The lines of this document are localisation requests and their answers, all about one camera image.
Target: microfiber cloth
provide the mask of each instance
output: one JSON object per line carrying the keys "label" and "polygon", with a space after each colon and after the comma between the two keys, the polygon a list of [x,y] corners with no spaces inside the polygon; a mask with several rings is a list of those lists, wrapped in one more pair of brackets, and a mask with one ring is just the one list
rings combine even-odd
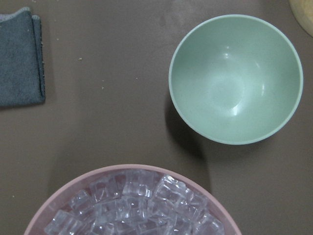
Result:
{"label": "microfiber cloth", "polygon": [[41,20],[28,7],[0,14],[0,106],[45,101]]}

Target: blue-gray towel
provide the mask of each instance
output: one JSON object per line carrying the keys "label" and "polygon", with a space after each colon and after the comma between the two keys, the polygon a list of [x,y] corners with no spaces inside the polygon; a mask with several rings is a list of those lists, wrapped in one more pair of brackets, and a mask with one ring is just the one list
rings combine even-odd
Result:
{"label": "blue-gray towel", "polygon": [[40,18],[28,7],[0,14],[0,106],[44,101]]}

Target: table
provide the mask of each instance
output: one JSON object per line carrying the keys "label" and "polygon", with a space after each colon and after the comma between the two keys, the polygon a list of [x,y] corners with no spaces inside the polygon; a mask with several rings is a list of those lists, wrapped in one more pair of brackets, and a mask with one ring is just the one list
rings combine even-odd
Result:
{"label": "table", "polygon": [[[103,166],[149,164],[211,192],[245,235],[313,234],[313,38],[287,0],[2,0],[42,19],[46,102],[0,109],[0,228],[22,234],[41,204]],[[249,145],[207,140],[178,116],[168,70],[193,27],[246,14],[278,27],[304,71],[292,119]]]}

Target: mint green bowl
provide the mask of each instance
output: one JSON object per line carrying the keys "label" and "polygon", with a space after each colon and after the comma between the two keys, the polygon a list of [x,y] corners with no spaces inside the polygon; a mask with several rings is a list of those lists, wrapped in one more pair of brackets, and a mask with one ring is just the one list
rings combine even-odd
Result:
{"label": "mint green bowl", "polygon": [[226,15],[191,30],[170,65],[175,108],[196,132],[248,144],[279,131],[303,89],[299,56],[288,38],[256,17]]}

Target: bowl rim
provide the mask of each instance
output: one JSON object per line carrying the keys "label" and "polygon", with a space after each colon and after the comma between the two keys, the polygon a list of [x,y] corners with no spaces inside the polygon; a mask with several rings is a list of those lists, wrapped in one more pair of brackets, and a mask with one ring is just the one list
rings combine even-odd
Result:
{"label": "bowl rim", "polygon": [[[219,139],[219,138],[215,138],[214,136],[203,132],[202,130],[196,128],[183,114],[183,112],[180,110],[179,105],[177,104],[175,97],[174,97],[174,92],[173,92],[173,86],[172,86],[172,70],[173,70],[173,64],[176,58],[176,55],[179,51],[179,49],[181,48],[182,44],[186,41],[186,39],[193,34],[198,28],[204,26],[205,24],[208,24],[212,21],[216,21],[216,20],[220,20],[220,19],[224,19],[224,18],[245,18],[245,19],[249,19],[249,20],[254,20],[254,21],[258,21],[259,23],[262,23],[272,29],[274,29],[274,31],[276,31],[276,33],[278,33],[289,45],[290,49],[293,52],[293,55],[295,56],[296,60],[297,60],[297,65],[299,68],[299,90],[298,90],[298,96],[297,99],[294,103],[294,106],[292,108],[292,110],[290,111],[290,113],[287,115],[287,117],[276,127],[274,128],[272,131],[268,132],[265,135],[262,135],[260,137],[251,139],[251,140],[245,140],[245,141],[227,141],[227,140],[223,140],[223,139]],[[203,137],[206,137],[207,139],[210,139],[212,141],[215,142],[219,142],[219,143],[224,143],[224,144],[231,144],[231,145],[243,145],[243,144],[250,144],[250,143],[255,143],[255,142],[259,142],[262,141],[272,135],[274,135],[276,132],[278,132],[283,126],[286,125],[286,123],[291,119],[291,117],[293,116],[293,114],[295,113],[300,100],[301,100],[301,96],[302,96],[302,92],[303,92],[303,69],[302,69],[302,65],[301,65],[301,61],[299,58],[299,55],[295,49],[295,47],[293,46],[293,44],[291,43],[291,41],[287,38],[287,36],[280,31],[277,27],[273,26],[271,23],[262,20],[260,18],[254,17],[254,16],[249,16],[249,15],[242,15],[242,14],[229,14],[229,15],[222,15],[222,16],[217,16],[217,17],[213,17],[211,19],[208,19],[207,21],[202,22],[201,24],[197,25],[196,27],[194,27],[191,31],[189,31],[184,38],[181,40],[181,42],[179,43],[179,45],[177,46],[172,60],[171,60],[171,64],[170,64],[170,68],[169,68],[169,90],[170,90],[170,96],[172,99],[172,102],[178,112],[178,114],[180,115],[180,117],[188,124],[189,127],[191,127],[194,131],[196,131],[198,134],[202,135]]]}
{"label": "bowl rim", "polygon": [[235,221],[233,220],[233,218],[230,216],[230,214],[227,212],[227,210],[223,207],[223,205],[221,203],[219,203],[219,201],[212,195],[210,194],[207,190],[205,190],[203,187],[201,187],[200,185],[198,185],[196,182],[188,179],[187,177],[180,175],[176,172],[173,172],[171,170],[167,170],[161,167],[157,167],[157,166],[152,166],[152,165],[143,165],[143,164],[118,164],[118,165],[110,165],[110,166],[106,166],[106,167],[102,167],[96,170],[92,170],[89,171],[81,176],[78,176],[77,178],[71,180],[70,182],[66,183],[65,185],[63,185],[61,188],[59,188],[54,194],[52,194],[42,205],[41,207],[38,209],[38,211],[35,213],[35,215],[33,216],[33,218],[31,219],[31,221],[29,222],[24,235],[30,235],[31,229],[33,228],[35,222],[37,221],[37,219],[42,215],[42,213],[44,212],[45,208],[47,208],[47,206],[56,198],[58,197],[62,192],[64,192],[68,187],[70,187],[71,185],[96,174],[99,173],[103,173],[103,172],[109,172],[109,171],[113,171],[113,170],[123,170],[123,169],[145,169],[145,170],[151,170],[151,171],[156,171],[156,172],[160,172],[160,173],[164,173],[164,174],[169,174],[171,176],[173,176],[174,178],[181,180],[183,182],[185,182],[186,184],[196,188],[199,192],[201,192],[202,194],[204,194],[206,197],[209,198],[209,200],[212,201],[213,204],[215,204],[219,210],[225,215],[226,219],[228,220],[228,222],[231,224],[231,226],[234,228],[235,230],[235,235],[242,235],[242,233],[240,232],[237,224],[235,223]]}

